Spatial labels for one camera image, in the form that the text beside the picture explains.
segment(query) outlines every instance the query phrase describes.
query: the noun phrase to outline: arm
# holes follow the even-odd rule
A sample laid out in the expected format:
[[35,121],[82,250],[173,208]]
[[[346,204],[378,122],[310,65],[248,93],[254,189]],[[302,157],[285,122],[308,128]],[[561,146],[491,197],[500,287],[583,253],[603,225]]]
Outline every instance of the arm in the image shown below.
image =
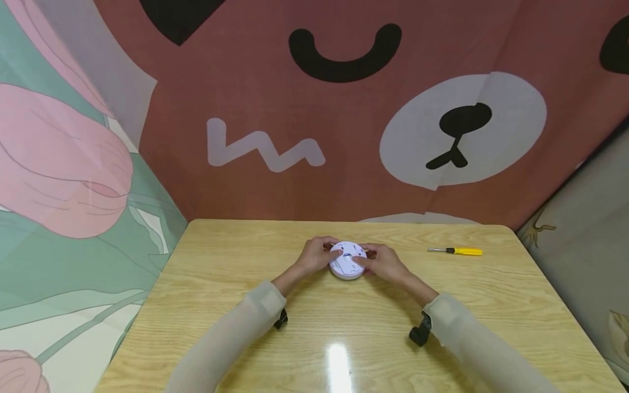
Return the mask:
[[297,262],[272,282],[265,281],[249,292],[190,348],[164,392],[214,392],[240,354],[277,321],[291,291],[339,255],[328,251],[336,241],[330,237],[309,240]]
[[558,390],[515,349],[448,294],[439,294],[400,261],[386,245],[361,245],[369,258],[354,260],[403,288],[429,315],[431,332],[464,367],[474,370],[496,392],[541,393]]
[[231,365],[279,318],[286,298],[265,281],[219,319],[170,375],[165,393],[214,392]]
[[[408,292],[436,292],[425,283],[409,287]],[[558,392],[537,369],[507,342],[448,294],[434,297],[424,312],[432,322],[431,332],[465,367],[473,369],[495,392]]]

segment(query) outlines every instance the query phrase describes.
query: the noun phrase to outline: yellow screwdriver handle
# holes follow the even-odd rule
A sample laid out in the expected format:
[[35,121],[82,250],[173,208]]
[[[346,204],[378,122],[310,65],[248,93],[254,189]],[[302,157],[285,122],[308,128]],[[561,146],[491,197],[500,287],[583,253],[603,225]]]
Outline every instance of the yellow screwdriver handle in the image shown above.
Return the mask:
[[482,250],[480,248],[455,248],[454,253],[460,255],[482,255]]

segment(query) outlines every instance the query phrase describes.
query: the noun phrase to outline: pink tulip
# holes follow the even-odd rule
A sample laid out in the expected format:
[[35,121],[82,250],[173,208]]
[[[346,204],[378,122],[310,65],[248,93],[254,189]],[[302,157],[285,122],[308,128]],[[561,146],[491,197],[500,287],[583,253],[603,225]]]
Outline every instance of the pink tulip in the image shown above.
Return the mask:
[[68,51],[62,39],[50,26],[34,0],[5,0],[28,38],[35,44],[37,50],[46,58],[48,63],[78,91],[83,98],[100,112],[110,118],[111,113],[107,104],[89,80],[85,72]]
[[0,205],[63,236],[97,236],[126,207],[133,164],[109,129],[43,94],[0,84]]
[[23,351],[0,351],[0,393],[49,393],[42,366]]

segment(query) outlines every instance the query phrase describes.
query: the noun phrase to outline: sleeve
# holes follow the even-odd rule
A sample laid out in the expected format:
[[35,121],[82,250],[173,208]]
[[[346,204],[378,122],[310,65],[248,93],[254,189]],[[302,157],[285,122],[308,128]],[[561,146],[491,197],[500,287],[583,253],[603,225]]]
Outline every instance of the sleeve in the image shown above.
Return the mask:
[[496,392],[559,392],[537,369],[458,300],[441,294],[426,305],[431,332],[463,367],[471,368]]
[[261,283],[203,334],[176,366],[164,392],[214,392],[242,351],[273,326],[285,305],[273,284]]

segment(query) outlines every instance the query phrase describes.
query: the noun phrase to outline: wooden table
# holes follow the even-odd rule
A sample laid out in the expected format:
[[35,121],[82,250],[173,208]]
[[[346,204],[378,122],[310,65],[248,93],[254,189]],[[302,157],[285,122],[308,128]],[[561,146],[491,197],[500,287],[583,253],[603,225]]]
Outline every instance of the wooden table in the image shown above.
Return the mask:
[[[144,303],[97,392],[161,392],[188,348],[308,238],[387,243],[449,292],[562,392],[624,392],[511,230],[461,224],[195,220]],[[428,253],[474,246],[482,257]],[[253,344],[220,392],[465,392],[472,382],[432,336],[408,339],[420,308],[377,277],[324,270],[289,296],[289,321]]]

